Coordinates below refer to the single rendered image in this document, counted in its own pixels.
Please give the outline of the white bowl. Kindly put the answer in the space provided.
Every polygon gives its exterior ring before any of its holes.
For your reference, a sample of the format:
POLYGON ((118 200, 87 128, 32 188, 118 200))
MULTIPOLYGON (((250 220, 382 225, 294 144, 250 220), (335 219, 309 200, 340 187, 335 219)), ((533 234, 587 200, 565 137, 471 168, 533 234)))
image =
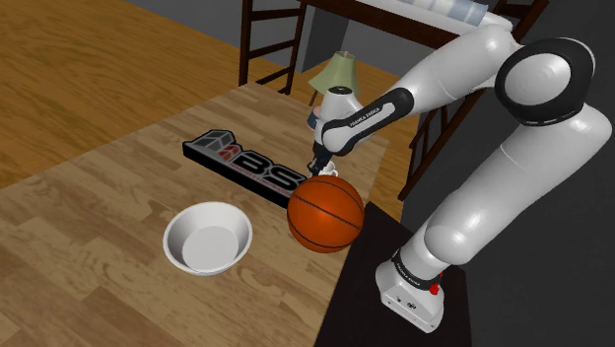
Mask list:
POLYGON ((195 276, 214 276, 233 267, 247 253, 253 237, 248 217, 238 207, 202 202, 179 212, 163 236, 167 259, 195 276))

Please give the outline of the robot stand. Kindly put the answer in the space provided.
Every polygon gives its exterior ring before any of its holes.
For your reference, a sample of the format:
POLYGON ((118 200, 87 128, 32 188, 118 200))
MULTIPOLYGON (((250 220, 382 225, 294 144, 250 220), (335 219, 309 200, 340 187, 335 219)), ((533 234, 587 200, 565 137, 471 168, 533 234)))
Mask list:
POLYGON ((382 304, 376 268, 413 232, 372 202, 352 243, 313 347, 472 347, 465 272, 444 271, 444 317, 425 333, 382 304))

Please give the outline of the dark wooden loft bed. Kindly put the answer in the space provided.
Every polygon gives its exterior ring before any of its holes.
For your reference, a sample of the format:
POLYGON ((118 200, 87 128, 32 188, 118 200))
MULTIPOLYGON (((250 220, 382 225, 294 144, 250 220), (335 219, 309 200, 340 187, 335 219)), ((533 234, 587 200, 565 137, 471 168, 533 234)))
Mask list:
MULTIPOLYGON (((257 81, 258 84, 263 85, 281 76, 286 76, 286 85, 279 92, 286 95, 291 92, 308 6, 403 37, 433 49, 439 48, 457 36, 474 29, 472 25, 452 19, 444 14, 408 5, 398 0, 298 1, 300 6, 297 8, 255 10, 253 8, 253 0, 242 0, 239 56, 239 84, 241 86, 248 82, 248 67, 251 59, 291 48, 292 54, 288 67, 257 81), (250 47, 251 25, 254 22, 292 17, 297 19, 295 36, 292 39, 257 49, 250 47)), ((447 107, 445 105, 428 113, 428 117, 420 126, 409 145, 411 150, 416 150, 417 146, 422 144, 422 155, 419 161, 415 159, 410 161, 405 185, 398 194, 400 201, 408 196, 411 189, 416 185, 481 96, 480 92, 470 94, 464 99, 452 117, 447 115, 447 107)))

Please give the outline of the orange basketball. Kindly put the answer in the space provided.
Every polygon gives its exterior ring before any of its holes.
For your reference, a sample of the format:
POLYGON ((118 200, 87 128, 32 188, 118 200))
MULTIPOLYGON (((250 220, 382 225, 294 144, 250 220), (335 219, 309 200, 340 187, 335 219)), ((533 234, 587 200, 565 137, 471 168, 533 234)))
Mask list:
POLYGON ((287 222, 305 248, 330 253, 349 246, 360 234, 365 205, 352 184, 334 175, 313 176, 292 193, 287 222))

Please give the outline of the black sign with lettering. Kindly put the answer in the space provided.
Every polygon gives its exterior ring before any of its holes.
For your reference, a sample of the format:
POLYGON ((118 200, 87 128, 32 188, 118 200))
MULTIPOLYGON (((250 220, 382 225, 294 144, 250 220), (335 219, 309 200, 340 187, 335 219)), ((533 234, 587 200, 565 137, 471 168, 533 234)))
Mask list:
POLYGON ((308 179, 258 152, 244 150, 229 130, 212 129, 184 141, 182 153, 187 159, 284 209, 294 190, 308 179))

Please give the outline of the green shade table lamp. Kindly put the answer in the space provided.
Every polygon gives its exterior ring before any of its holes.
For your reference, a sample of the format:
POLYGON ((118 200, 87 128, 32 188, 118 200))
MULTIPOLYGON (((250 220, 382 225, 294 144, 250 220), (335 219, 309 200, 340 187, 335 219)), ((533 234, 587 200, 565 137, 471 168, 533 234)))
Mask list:
POLYGON ((311 130, 318 127, 322 117, 325 121, 345 118, 363 107, 356 98, 356 58, 348 51, 335 52, 323 70, 308 83, 323 95, 322 103, 312 110, 307 119, 311 130))

